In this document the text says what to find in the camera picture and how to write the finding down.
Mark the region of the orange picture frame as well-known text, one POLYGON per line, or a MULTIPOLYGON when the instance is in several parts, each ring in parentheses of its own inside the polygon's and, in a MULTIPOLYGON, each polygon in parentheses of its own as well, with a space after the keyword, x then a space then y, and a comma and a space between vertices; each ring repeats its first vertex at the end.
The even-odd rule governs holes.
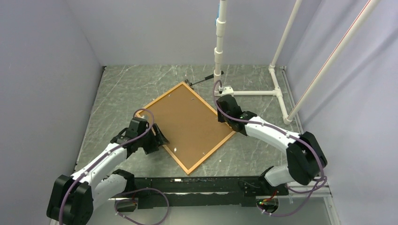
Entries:
POLYGON ((184 82, 136 115, 158 125, 169 141, 163 147, 186 174, 192 173, 235 134, 228 124, 218 121, 217 111, 184 82))

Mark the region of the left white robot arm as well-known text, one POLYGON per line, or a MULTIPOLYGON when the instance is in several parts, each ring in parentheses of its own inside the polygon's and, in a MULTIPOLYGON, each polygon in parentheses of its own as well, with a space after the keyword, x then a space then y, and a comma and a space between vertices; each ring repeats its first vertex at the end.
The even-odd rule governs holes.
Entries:
POLYGON ((150 154, 168 143, 157 124, 132 118, 129 126, 113 137, 93 161, 72 175, 60 175, 55 180, 47 217, 61 225, 87 224, 93 212, 109 198, 134 193, 134 174, 115 167, 140 148, 150 154))

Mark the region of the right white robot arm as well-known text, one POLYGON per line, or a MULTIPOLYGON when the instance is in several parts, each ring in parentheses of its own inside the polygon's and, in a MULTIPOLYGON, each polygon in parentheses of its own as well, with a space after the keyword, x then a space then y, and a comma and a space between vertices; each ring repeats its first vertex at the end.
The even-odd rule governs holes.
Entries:
POLYGON ((289 182, 307 185, 317 175, 324 175, 327 159, 310 132, 302 134, 282 129, 266 122, 251 111, 243 111, 232 95, 214 101, 218 121, 227 123, 235 132, 261 140, 280 150, 287 163, 272 166, 260 176, 259 190, 269 195, 276 187, 289 182))

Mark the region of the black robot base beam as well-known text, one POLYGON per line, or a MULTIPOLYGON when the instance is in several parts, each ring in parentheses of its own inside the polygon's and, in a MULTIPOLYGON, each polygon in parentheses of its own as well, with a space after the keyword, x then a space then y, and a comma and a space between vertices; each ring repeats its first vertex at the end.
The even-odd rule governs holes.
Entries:
POLYGON ((135 178, 135 184, 115 195, 127 200, 117 208, 126 212, 136 203, 138 209, 179 206, 239 205, 255 207, 264 199, 287 196, 285 184, 277 187, 258 176, 135 178))

